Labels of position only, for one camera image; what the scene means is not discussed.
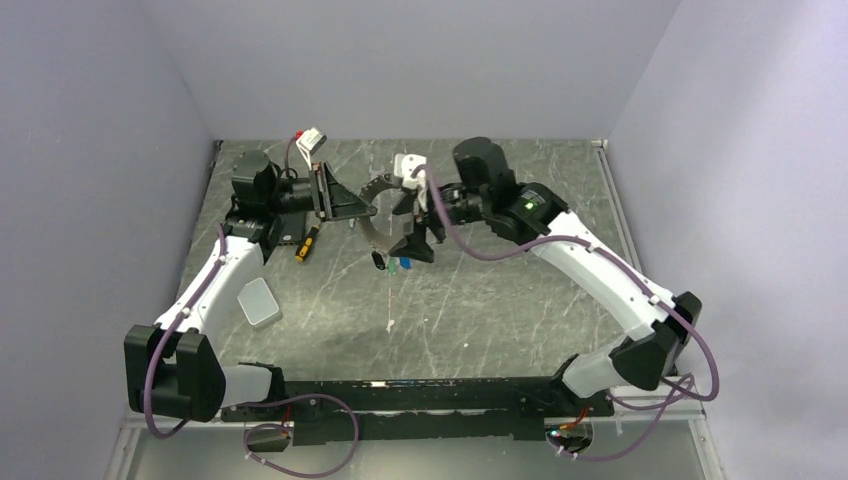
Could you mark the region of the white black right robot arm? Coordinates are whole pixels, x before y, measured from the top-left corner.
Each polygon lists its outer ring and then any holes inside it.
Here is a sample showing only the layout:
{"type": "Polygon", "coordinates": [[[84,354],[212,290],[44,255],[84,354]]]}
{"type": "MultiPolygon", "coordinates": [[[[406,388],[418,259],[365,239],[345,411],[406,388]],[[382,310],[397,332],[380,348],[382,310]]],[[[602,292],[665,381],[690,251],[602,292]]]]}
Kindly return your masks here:
{"type": "Polygon", "coordinates": [[[700,301],[673,295],[609,250],[568,204],[548,187],[517,180],[504,150],[486,137],[461,141],[452,151],[460,179],[439,185],[426,157],[398,154],[393,182],[404,195],[395,214],[402,236],[386,247],[392,257],[432,263],[427,236],[443,242],[458,225],[485,223],[515,243],[512,257],[531,252],[556,267],[605,307],[622,337],[566,361],[551,388],[557,411],[574,415],[592,395],[619,385],[650,391],[664,383],[690,339],[700,301]]]}

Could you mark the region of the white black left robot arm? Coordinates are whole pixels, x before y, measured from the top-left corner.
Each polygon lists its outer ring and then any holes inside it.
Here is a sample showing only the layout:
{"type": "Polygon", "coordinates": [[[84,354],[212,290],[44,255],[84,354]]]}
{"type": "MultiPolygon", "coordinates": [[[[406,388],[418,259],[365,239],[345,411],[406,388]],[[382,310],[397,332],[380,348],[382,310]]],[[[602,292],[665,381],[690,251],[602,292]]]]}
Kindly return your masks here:
{"type": "Polygon", "coordinates": [[[263,363],[220,364],[214,340],[239,295],[258,279],[281,243],[285,223],[312,213],[320,221],[368,218],[377,209],[322,163],[305,177],[287,177],[259,150],[233,165],[230,208],[217,239],[186,291],[150,325],[134,325],[124,338],[128,402],[158,438],[158,416],[180,426],[208,422],[228,407],[248,406],[272,420],[287,406],[281,368],[263,363]]]}

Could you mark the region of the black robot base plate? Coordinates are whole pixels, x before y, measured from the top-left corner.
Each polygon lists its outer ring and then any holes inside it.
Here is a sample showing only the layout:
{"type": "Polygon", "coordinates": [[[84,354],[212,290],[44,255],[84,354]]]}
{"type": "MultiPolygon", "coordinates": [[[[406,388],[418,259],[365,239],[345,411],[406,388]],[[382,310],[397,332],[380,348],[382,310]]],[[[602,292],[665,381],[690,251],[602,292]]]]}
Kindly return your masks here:
{"type": "Polygon", "coordinates": [[[569,398],[545,376],[388,381],[289,381],[293,404],[226,407],[224,422],[288,419],[297,446],[471,437],[541,438],[557,421],[610,417],[606,392],[569,398]]]}

